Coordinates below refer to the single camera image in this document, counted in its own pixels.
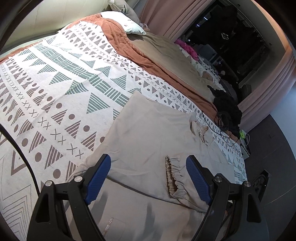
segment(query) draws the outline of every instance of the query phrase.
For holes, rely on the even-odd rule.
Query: patterned blanket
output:
[[[62,183],[104,141],[134,91],[196,112],[230,165],[247,179],[240,148],[178,90],[118,55],[100,26],[80,22],[0,65],[0,122],[29,161],[40,189]],[[37,196],[27,168],[0,134],[0,211],[25,240]]]

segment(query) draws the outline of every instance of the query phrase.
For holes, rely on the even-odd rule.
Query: white cloth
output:
[[[135,91],[112,124],[104,142],[74,171],[74,176],[94,166],[102,154],[111,157],[112,179],[168,202],[206,211],[186,170],[186,158],[195,155],[213,175],[222,173],[234,182],[233,165],[228,164],[211,133],[199,136],[199,124],[191,114],[151,101]],[[165,158],[172,161],[171,172],[177,189],[171,196]]]
[[[207,65],[204,62],[204,59],[201,56],[198,56],[198,61],[194,60],[190,54],[187,53],[187,51],[185,49],[183,49],[182,47],[180,47],[178,45],[179,49],[182,51],[182,53],[185,55],[186,58],[190,58],[190,62],[191,64],[194,66],[194,68],[198,71],[198,73],[200,74],[200,76],[203,75],[203,72],[206,71],[207,73],[209,73],[212,78],[213,78],[213,83],[220,89],[220,90],[224,90],[223,86],[220,84],[220,77],[218,75],[216,75],[215,71],[213,70],[213,68],[209,65]]]
[[[106,241],[190,241],[205,215],[109,179],[89,209]],[[80,241],[70,208],[66,216],[74,240]]]

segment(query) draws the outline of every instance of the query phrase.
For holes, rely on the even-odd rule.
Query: pink fabric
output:
[[[147,0],[140,20],[148,25],[151,33],[175,41],[211,2],[212,0]]]
[[[191,46],[189,46],[187,43],[183,42],[183,41],[180,40],[180,39],[177,39],[177,40],[175,41],[175,44],[180,45],[180,47],[183,48],[188,54],[190,54],[190,56],[191,56],[194,60],[198,61],[198,55],[197,55],[197,53],[196,53],[195,50],[194,50]]]
[[[296,61],[289,47],[272,73],[239,105],[240,128],[248,132],[258,125],[287,95],[296,82]]]

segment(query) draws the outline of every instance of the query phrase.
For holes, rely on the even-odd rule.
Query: brown dot pattern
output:
[[[75,118],[75,115],[74,114],[69,115],[69,119],[70,120],[73,120],[74,118]]]
[[[84,130],[85,132],[88,132],[89,129],[90,129],[89,126],[84,126],[84,127],[83,127],[83,130]]]
[[[15,126],[15,128],[13,129],[13,132],[16,132],[18,129],[18,125]]]
[[[59,169],[55,169],[52,174],[55,179],[58,179],[61,176],[61,171]]]
[[[36,162],[39,162],[42,158],[42,154],[40,152],[37,152],[36,155],[35,155],[35,161]]]
[[[22,140],[22,146],[25,147],[26,145],[28,145],[28,139],[27,138]]]

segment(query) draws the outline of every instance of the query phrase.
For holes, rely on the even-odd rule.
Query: bed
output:
[[[219,77],[201,56],[196,61],[179,45],[152,33],[147,33],[145,36],[136,34],[128,34],[127,36],[149,58],[161,63],[194,89],[201,90],[203,86],[210,85],[215,89],[224,90],[219,83]]]
[[[178,52],[182,62],[186,57]],[[213,142],[233,166],[234,182],[247,179],[239,145],[212,121],[216,111],[206,87],[212,83],[199,75],[196,81],[190,63],[193,72],[182,73],[170,71],[166,60],[147,56],[118,23],[96,14],[0,63],[0,122],[29,161],[40,189],[47,180],[69,179],[104,142],[135,91],[193,113],[210,127]],[[0,153],[0,211],[25,240],[37,195],[27,168],[2,134]]]

